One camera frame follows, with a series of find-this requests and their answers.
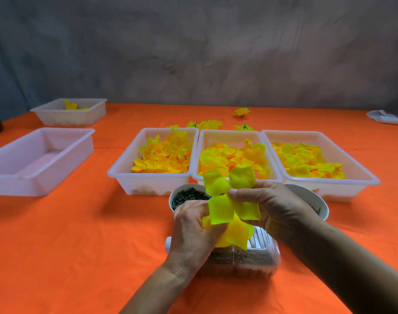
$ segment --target fingernail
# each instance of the fingernail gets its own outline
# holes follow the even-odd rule
[[[237,194],[238,190],[236,190],[235,188],[230,188],[228,190],[228,196],[230,197],[235,197],[235,195]]]

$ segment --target white plastic tray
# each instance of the white plastic tray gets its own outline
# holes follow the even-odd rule
[[[87,110],[65,110],[64,99]],[[60,98],[31,109],[45,126],[91,126],[106,115],[107,99]]]
[[[199,158],[202,151],[212,145],[213,142],[226,143],[230,147],[236,147],[238,149],[245,146],[244,140],[249,139],[251,143],[263,143],[265,144],[263,137],[260,132],[257,131],[226,131],[226,130],[202,130],[199,136],[198,148],[196,151],[196,160],[194,162],[194,173],[193,179],[195,179],[198,184],[203,185],[203,177],[199,176]],[[270,154],[269,150],[266,149],[265,157],[267,159],[267,167],[270,169],[270,177],[268,180],[281,182],[283,180],[279,169],[276,166],[274,158]]]
[[[195,163],[195,152],[199,129],[180,128],[186,131],[190,141],[193,141],[190,167],[187,173],[132,173],[133,161],[142,158],[139,148],[147,144],[147,138],[155,138],[160,135],[163,141],[168,134],[172,134],[170,128],[145,128],[133,139],[128,148],[113,164],[107,172],[109,177],[114,177],[123,187],[128,195],[167,195],[169,196],[176,188],[189,183],[189,177],[193,173],[193,163]]]
[[[364,166],[317,131],[261,131],[270,152],[284,178],[284,183],[301,185],[313,190],[324,200],[348,202],[368,185],[378,185],[379,179]],[[330,163],[342,163],[346,179],[293,177],[286,173],[272,143],[313,144],[321,147],[322,156]]]
[[[41,128],[0,148],[0,195],[48,195],[94,151],[93,133]]]

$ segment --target left hand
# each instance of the left hand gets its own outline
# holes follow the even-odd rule
[[[228,224],[203,229],[202,218],[209,215],[206,200],[188,200],[174,212],[170,252],[163,267],[179,278],[191,280],[205,263]]]

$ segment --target right hand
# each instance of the right hand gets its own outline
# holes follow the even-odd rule
[[[244,222],[265,229],[271,237],[287,246],[302,229],[322,222],[311,206],[278,182],[260,180],[254,188],[232,188],[228,196],[241,202],[258,203],[261,220]]]

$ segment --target hand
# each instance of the hand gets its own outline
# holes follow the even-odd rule
[[[206,200],[188,200],[174,212],[170,252],[163,267],[179,278],[191,280],[205,263],[228,224],[205,230],[202,218],[209,215]]]
[[[230,189],[228,196],[241,202],[258,203],[261,220],[244,222],[265,229],[287,246],[300,230],[322,221],[311,206],[281,183],[261,180],[254,188]]]

